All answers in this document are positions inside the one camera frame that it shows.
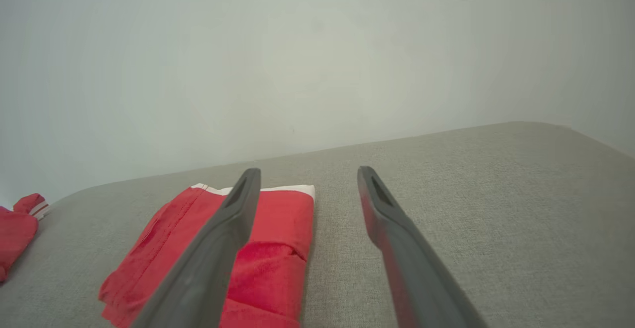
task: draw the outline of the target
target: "white cloth edge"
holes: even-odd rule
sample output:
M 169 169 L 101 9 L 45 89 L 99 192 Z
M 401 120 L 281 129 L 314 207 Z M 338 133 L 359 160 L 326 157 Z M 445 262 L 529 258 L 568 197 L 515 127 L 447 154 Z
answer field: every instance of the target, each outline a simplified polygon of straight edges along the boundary
M 205 190 L 206 192 L 210 192 L 210 193 L 217 194 L 217 195 L 228 195 L 229 192 L 231 192 L 231 190 L 232 190 L 232 187 L 216 189 L 216 188 L 210 187 L 210 186 L 208 186 L 206 184 L 203 184 L 203 183 L 199 183 L 199 184 L 197 184 L 195 186 L 191 186 L 190 188 L 192 188 L 192 189 L 200 188 L 202 190 Z M 316 188 L 315 188 L 315 186 L 306 186 L 306 185 L 281 186 L 281 187 L 275 187 L 275 188 L 262 188 L 260 191 L 261 192 L 280 192 L 280 191 L 301 192 L 301 193 L 304 193 L 304 194 L 307 194 L 307 195 L 311 196 L 311 198 L 314 201 L 316 199 Z
M 43 208 L 46 205 L 48 205 L 46 203 L 46 200 L 42 201 L 40 204 L 37 204 L 36 206 L 33 207 L 33 209 L 31 209 L 31 211 L 29 212 L 29 215 L 35 214 L 38 210 L 40 210 L 41 208 Z
M 51 211 L 52 208 L 53 207 L 49 205 L 46 208 L 43 208 L 41 212 L 39 212 L 36 215 L 34 215 L 34 217 L 36 217 L 36 219 L 38 219 L 38 220 L 42 220 L 42 219 L 44 219 L 46 214 L 48 214 L 48 212 Z

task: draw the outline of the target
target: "crumpled red cloth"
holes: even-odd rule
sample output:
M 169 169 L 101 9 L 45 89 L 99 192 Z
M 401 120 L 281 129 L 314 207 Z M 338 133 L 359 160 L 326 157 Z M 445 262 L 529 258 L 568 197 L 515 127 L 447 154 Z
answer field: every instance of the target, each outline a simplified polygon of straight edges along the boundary
M 23 197 L 13 206 L 14 212 L 27 213 L 38 220 L 42 220 L 50 209 L 44 197 L 38 193 Z
M 0 206 L 0 282 L 38 231 L 38 220 Z
M 249 242 L 238 252 L 221 319 L 224 328 L 299 327 L 304 273 L 313 236 L 313 186 L 263 190 Z M 228 190 L 203 184 L 165 204 L 118 269 L 104 281 L 102 315 L 127 328 L 161 280 L 213 216 Z

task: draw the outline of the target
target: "white wall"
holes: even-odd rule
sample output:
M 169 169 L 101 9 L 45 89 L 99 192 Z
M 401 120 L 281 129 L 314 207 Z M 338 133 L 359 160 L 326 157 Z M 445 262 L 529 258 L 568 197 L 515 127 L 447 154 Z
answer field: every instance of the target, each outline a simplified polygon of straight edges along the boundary
M 0 197 L 512 120 L 633 154 L 632 6 L 0 0 Z

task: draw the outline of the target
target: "folded red cloth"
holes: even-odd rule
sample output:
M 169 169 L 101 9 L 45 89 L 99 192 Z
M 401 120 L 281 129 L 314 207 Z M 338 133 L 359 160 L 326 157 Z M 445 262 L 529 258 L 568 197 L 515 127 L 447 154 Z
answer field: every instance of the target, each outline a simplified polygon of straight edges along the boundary
M 46 200 L 38 193 L 23 197 L 13 206 L 14 212 L 27 213 L 33 215 L 38 220 L 41 220 L 46 213 L 48 213 L 48 210 L 50 210 L 50 207 L 46 203 Z
M 127 328 L 229 189 L 188 188 L 150 220 L 104 281 L 102 315 Z M 238 252 L 221 326 L 299 327 L 304 272 L 313 235 L 313 186 L 262 190 L 249 242 Z
M 38 220 L 0 206 L 0 282 L 38 231 Z

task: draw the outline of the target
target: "gray fabric surface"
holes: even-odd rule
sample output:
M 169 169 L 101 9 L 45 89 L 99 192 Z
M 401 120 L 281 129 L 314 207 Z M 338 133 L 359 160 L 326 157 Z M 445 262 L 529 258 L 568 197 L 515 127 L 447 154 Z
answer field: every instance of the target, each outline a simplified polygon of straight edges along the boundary
M 305 327 L 395 326 L 356 187 L 371 165 L 490 326 L 635 327 L 635 160 L 584 135 L 504 123 L 112 183 L 54 204 L 0 288 L 0 326 L 109 327 L 97 292 L 184 188 L 316 186 Z

